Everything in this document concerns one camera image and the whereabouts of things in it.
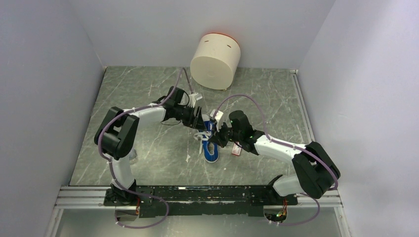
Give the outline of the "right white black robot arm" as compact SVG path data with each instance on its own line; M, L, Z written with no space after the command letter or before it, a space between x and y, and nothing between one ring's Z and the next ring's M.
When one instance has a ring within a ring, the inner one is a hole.
M299 193L319 199L340 177L337 166L315 141L305 145L269 137L265 132L253 129L241 110L228 116L212 110L209 116L210 142L220 147L234 143L243 151L275 158L293 167L294 174L279 175L269 183L266 196L271 204L279 204L286 196Z

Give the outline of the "aluminium frame rail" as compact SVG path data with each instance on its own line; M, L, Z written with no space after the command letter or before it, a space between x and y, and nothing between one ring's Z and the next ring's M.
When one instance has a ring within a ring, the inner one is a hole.
M115 212L116 223L119 225L124 217L139 217L139 207L109 207L103 205L103 200L108 187L62 187L60 189L57 201L54 207L54 220L48 228L47 235L55 236L61 215L65 209L109 209ZM297 205L283 204L281 208L275 206L266 206L264 208L264 221L277 226L288 226L289 222L285 220L290 207L315 208L321 207L333 208L340 234L343 237L351 235L347 220L343 211L343 205L337 191L327 191L319 199L315 199L306 193L295 194Z

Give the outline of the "small red white box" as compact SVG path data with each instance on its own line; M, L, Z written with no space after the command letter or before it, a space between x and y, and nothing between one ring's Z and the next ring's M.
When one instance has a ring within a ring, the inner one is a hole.
M239 156L241 154L241 150L242 148L240 147L240 145L234 143L231 154Z

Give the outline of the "blue canvas sneaker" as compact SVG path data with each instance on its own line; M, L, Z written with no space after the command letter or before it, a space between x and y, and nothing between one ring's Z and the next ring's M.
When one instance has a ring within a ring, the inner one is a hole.
M214 163L219 158L218 147L217 144L210 142L209 139L213 135L215 125L210 120L209 115L204 114L203 121L206 129L199 130L198 133L195 134L195 137L201 142L199 154L204 152L205 160L209 163Z

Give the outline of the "white shoelace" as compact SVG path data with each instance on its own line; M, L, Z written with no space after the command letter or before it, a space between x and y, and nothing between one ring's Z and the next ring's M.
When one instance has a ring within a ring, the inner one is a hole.
M199 154L204 152L207 155L214 154L214 145L209 142L209 138L211 136L210 131L199 131L193 135L194 139L200 142L199 146Z

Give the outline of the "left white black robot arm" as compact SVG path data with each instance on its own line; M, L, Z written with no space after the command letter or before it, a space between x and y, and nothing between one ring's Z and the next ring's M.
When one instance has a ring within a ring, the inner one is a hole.
M184 126L204 130L202 100L199 93L188 94L178 87L170 87L167 95L147 106L133 109L109 109L94 138L100 155L110 166L111 195L114 201L131 205L136 201L136 181L133 177L129 156L134 153L137 130L154 122L175 119Z

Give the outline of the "cream cylindrical container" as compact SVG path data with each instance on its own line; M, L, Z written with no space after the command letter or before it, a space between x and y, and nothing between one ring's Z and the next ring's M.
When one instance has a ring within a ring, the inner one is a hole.
M226 90L241 58L238 42L226 34L203 35L190 63L191 76L203 87Z

